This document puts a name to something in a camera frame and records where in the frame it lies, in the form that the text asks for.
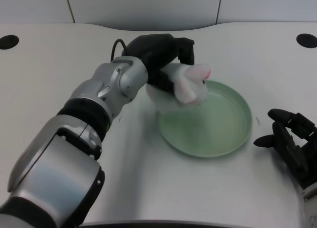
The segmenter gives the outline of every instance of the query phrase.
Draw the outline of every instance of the pink bunny ear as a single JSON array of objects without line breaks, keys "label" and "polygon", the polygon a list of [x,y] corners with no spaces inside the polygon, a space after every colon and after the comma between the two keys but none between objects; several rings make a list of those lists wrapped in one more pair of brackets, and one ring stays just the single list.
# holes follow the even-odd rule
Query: pink bunny ear
[{"label": "pink bunny ear", "polygon": [[178,79],[174,84],[175,97],[184,104],[194,103],[197,99],[197,94],[192,90],[186,79]]},{"label": "pink bunny ear", "polygon": [[195,81],[202,81],[208,79],[211,73],[211,69],[207,64],[195,64],[189,67],[186,72],[185,76],[188,79],[195,80]]}]

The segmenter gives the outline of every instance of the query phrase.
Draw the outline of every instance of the black cable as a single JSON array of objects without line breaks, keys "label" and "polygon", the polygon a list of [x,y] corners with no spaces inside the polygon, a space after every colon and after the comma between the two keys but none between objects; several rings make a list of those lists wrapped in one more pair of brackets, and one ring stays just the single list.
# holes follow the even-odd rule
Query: black cable
[{"label": "black cable", "polygon": [[117,39],[117,40],[114,42],[113,47],[112,47],[111,61],[113,61],[115,48],[116,48],[116,46],[117,46],[117,44],[118,44],[119,42],[122,44],[123,51],[125,52],[125,55],[127,54],[127,47],[126,47],[124,41],[123,41],[122,39]]}]

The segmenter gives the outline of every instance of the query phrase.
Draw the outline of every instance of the gray metal casing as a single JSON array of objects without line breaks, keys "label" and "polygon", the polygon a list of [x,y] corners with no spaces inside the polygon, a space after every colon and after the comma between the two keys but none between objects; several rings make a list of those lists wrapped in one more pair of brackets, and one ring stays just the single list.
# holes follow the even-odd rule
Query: gray metal casing
[{"label": "gray metal casing", "polygon": [[118,57],[111,63],[101,64],[91,79],[74,90],[69,101],[76,98],[90,99],[103,107],[112,122],[147,81],[148,72],[140,59]]}]

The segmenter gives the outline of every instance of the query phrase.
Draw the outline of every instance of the white stuffed bunny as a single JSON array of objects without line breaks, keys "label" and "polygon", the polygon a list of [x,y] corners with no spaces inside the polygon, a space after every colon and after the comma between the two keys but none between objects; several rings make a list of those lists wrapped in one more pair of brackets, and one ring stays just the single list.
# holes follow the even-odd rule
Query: white stuffed bunny
[{"label": "white stuffed bunny", "polygon": [[187,65],[169,63],[161,69],[174,83],[174,95],[147,84],[147,93],[161,113],[186,108],[203,103],[208,97],[204,80],[208,79],[211,69],[205,64]]}]

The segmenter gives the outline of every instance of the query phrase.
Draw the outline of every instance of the white wall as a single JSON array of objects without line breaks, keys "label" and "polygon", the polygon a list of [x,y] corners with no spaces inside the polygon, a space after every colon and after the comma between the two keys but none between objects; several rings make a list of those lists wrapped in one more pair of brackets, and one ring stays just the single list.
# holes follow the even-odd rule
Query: white wall
[{"label": "white wall", "polygon": [[69,0],[79,23],[129,30],[215,25],[219,0]]},{"label": "white wall", "polygon": [[[317,21],[316,2],[69,0],[75,22],[127,30],[183,30],[239,21]],[[70,8],[67,0],[0,0],[0,23],[72,23]]]},{"label": "white wall", "polygon": [[71,23],[67,0],[0,0],[0,23]]},{"label": "white wall", "polygon": [[317,0],[221,0],[218,23],[317,21]]}]

